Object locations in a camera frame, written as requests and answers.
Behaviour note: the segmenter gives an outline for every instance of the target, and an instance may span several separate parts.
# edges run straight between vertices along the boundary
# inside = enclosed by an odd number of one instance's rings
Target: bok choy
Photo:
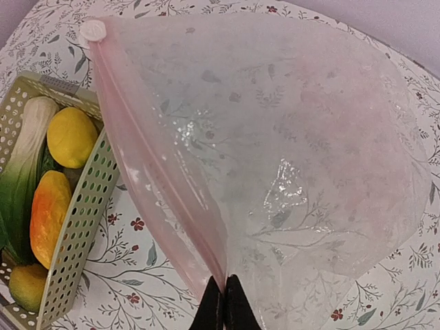
[[[45,96],[27,101],[21,132],[0,174],[0,249],[18,264],[32,263],[29,226],[34,192],[41,177],[45,136],[58,105]]]

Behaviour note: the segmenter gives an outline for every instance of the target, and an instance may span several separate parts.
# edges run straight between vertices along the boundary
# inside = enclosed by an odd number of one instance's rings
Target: plastic basket
[[[76,107],[102,123],[96,95],[61,80],[32,72],[21,73],[0,106],[0,175],[20,134],[24,104],[48,96],[62,107]],[[96,229],[119,177],[116,160],[105,130],[87,161],[73,193],[55,248],[38,315],[17,304],[2,307],[11,323],[22,329],[44,329],[64,316],[74,303],[76,288]],[[3,253],[0,279],[8,284],[14,264]]]

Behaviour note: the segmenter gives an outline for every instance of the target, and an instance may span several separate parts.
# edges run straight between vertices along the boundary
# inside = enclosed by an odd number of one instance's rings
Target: white wall
[[[345,22],[440,77],[440,0],[287,0]]]
[[[0,0],[0,48],[37,0]]]

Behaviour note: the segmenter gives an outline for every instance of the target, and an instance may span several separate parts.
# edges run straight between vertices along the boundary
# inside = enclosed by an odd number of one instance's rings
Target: white cap
[[[90,21],[84,22],[80,26],[78,41],[82,47],[89,49],[89,41],[99,43],[106,36],[107,30],[105,28],[104,22],[98,21],[97,19],[92,19]]]

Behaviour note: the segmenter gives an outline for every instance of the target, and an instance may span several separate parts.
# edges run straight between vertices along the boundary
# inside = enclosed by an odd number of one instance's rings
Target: orange mango
[[[69,180],[55,170],[47,171],[35,190],[30,245],[35,257],[46,269],[50,268],[71,199]]]

